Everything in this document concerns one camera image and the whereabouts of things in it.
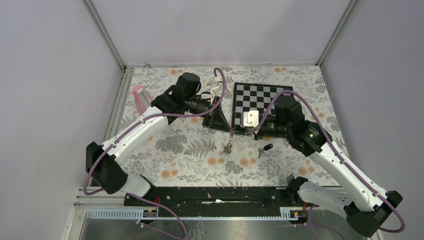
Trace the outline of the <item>keyring with coloured keys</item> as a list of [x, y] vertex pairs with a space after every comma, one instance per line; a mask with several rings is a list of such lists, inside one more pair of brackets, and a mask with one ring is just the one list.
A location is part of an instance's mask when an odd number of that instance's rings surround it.
[[234, 139], [233, 140], [230, 139], [230, 132], [229, 132], [228, 142], [223, 148], [224, 154], [230, 154], [232, 152], [232, 146], [233, 146]]

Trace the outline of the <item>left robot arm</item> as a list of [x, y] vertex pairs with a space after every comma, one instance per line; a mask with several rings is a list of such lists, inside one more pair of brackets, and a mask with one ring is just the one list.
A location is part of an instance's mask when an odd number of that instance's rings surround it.
[[184, 72], [176, 84], [158, 95], [140, 117], [122, 132], [102, 144], [91, 142], [86, 147], [84, 194], [91, 196], [105, 191], [112, 195], [123, 192], [135, 196], [144, 206], [152, 204], [155, 200], [152, 184], [141, 175], [126, 173], [122, 166], [141, 144], [177, 118], [207, 116], [220, 107], [227, 90], [226, 78], [218, 67], [214, 68], [213, 74], [220, 75], [222, 79], [218, 99], [201, 99], [200, 77]]

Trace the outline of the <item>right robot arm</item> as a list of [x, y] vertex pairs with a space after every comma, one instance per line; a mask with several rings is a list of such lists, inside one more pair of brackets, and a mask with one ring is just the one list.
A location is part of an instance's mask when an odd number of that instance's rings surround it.
[[244, 110], [241, 125], [254, 136], [285, 138], [289, 145], [320, 165], [344, 189], [337, 192], [297, 177], [287, 186], [287, 201], [293, 206], [303, 202], [318, 205], [346, 219], [360, 235], [370, 238], [394, 213], [403, 197], [387, 191], [365, 175], [338, 147], [321, 123], [305, 119], [303, 98], [281, 95], [270, 104], [275, 110]]

